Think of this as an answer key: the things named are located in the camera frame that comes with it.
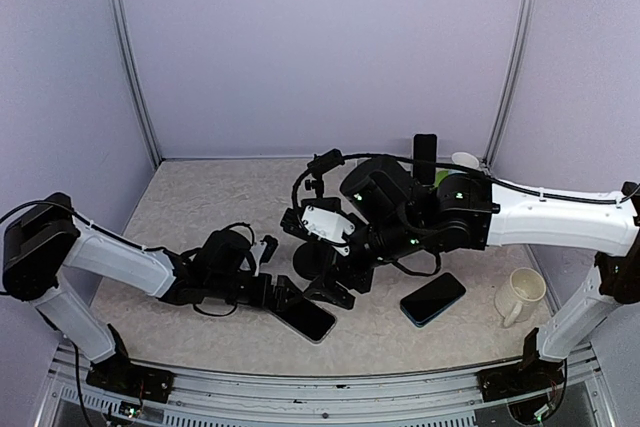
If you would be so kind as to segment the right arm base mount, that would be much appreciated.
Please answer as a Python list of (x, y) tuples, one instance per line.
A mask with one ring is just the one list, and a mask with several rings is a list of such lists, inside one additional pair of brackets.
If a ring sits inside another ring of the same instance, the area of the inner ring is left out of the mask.
[(534, 328), (525, 337), (519, 362), (483, 369), (476, 374), (484, 402), (544, 390), (565, 381), (566, 360), (543, 360), (538, 350), (538, 333), (539, 329)]

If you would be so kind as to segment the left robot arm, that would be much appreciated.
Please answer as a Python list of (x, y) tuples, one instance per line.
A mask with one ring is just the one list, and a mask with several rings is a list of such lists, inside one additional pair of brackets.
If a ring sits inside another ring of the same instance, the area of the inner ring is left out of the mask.
[(212, 232), (204, 245), (182, 253), (144, 247), (83, 217), (71, 199), (56, 192), (4, 214), (2, 285), (6, 294), (31, 304), (121, 392), (133, 390), (140, 371), (117, 330), (99, 321), (64, 279), (62, 268), (84, 270), (134, 287), (174, 306), (197, 306), (207, 298), (281, 313), (303, 299), (286, 276), (262, 271), (278, 247), (239, 233), (236, 222)]

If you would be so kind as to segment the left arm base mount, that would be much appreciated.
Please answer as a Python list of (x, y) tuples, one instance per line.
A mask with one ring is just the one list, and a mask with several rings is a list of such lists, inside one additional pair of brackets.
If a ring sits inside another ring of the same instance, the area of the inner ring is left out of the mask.
[(165, 369), (133, 363), (124, 341), (111, 325), (107, 325), (115, 341), (115, 352), (106, 360), (90, 363), (86, 383), (105, 391), (166, 404), (173, 388), (174, 374)]

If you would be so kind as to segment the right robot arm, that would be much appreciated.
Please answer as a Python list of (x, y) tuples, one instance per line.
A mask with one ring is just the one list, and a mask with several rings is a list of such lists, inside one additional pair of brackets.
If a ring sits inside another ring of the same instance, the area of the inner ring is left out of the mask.
[(291, 199), (303, 234), (334, 252), (329, 270), (342, 284), (373, 268), (426, 251), (483, 250), (512, 244), (586, 248), (594, 270), (544, 326), (526, 339), (511, 380), (535, 389), (573, 347), (613, 310), (639, 300), (639, 188), (582, 193), (547, 190), (449, 165), (384, 154), (360, 154), (338, 198), (326, 198), (323, 177), (344, 165), (332, 150), (314, 158), (296, 180), (311, 199)]

